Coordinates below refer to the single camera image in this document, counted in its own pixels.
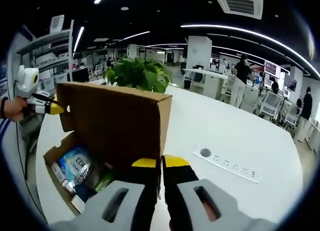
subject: power strip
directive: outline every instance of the power strip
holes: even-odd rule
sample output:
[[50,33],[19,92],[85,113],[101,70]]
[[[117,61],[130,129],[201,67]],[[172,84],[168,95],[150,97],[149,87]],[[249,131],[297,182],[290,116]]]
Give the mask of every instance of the power strip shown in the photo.
[[193,151],[193,154],[221,169],[254,183],[258,184],[262,179],[262,172],[260,170],[232,161],[232,159],[229,159],[223,154],[213,152],[208,148],[198,147]]

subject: ceiling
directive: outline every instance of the ceiling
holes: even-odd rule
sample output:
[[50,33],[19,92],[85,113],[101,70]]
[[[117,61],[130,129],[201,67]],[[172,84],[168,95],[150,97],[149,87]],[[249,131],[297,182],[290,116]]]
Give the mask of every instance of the ceiling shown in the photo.
[[[39,37],[49,33],[53,16],[65,15],[64,28],[68,28],[74,19],[74,43],[80,27],[84,27],[78,52],[88,47],[103,49],[128,44],[186,44],[190,35],[208,36],[215,46],[213,53],[236,55],[241,51],[253,54],[279,65],[299,66],[306,76],[320,80],[320,74],[310,66],[320,72],[317,53],[320,27],[316,18],[312,18],[312,9],[317,5],[315,0],[263,0],[261,20],[226,14],[217,0],[102,0],[99,4],[94,1],[33,0],[25,25]],[[221,27],[181,27],[189,24],[237,27],[263,34],[292,48],[310,65],[285,47],[261,36]],[[146,31],[150,33],[119,41]],[[94,42],[96,38],[108,40]],[[250,55],[249,59],[263,63],[262,59]]]

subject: potted plant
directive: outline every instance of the potted plant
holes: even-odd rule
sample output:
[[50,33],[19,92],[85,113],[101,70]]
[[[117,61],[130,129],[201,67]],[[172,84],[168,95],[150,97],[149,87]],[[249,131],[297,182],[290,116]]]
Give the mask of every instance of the potted plant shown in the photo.
[[107,82],[122,87],[164,93],[171,81],[165,66],[152,59],[123,58],[104,73]]

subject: cardboard box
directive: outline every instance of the cardboard box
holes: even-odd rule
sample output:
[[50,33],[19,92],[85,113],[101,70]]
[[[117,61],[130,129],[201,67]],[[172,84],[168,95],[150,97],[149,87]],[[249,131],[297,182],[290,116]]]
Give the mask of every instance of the cardboard box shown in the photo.
[[172,96],[128,87],[67,82],[56,86],[65,132],[73,131],[44,156],[50,177],[74,214],[72,196],[61,186],[51,165],[75,145],[83,144],[100,162],[115,169],[141,158],[160,160],[166,143]]

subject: cable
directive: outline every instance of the cable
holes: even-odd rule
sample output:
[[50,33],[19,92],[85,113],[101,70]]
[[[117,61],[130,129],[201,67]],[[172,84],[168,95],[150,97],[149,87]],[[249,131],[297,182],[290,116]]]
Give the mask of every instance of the cable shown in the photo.
[[[15,98],[16,83],[17,83],[17,80],[15,80],[14,83],[13,83],[13,98]],[[17,149],[18,149],[18,154],[19,154],[19,159],[20,159],[20,164],[21,164],[21,169],[22,169],[22,173],[23,173],[26,189],[28,190],[29,195],[31,196],[31,199],[32,199],[34,205],[36,206],[36,208],[38,209],[38,211],[40,212],[40,214],[43,216],[43,218],[45,220],[47,220],[45,215],[42,213],[42,211],[38,207],[36,201],[34,200],[34,197],[32,196],[31,191],[30,191],[29,186],[28,186],[28,183],[27,183],[27,177],[26,177],[26,173],[24,171],[24,165],[22,163],[21,153],[20,153],[20,149],[19,149],[19,134],[18,134],[18,123],[17,122],[15,123],[15,132],[16,132],[16,145],[17,145]]]

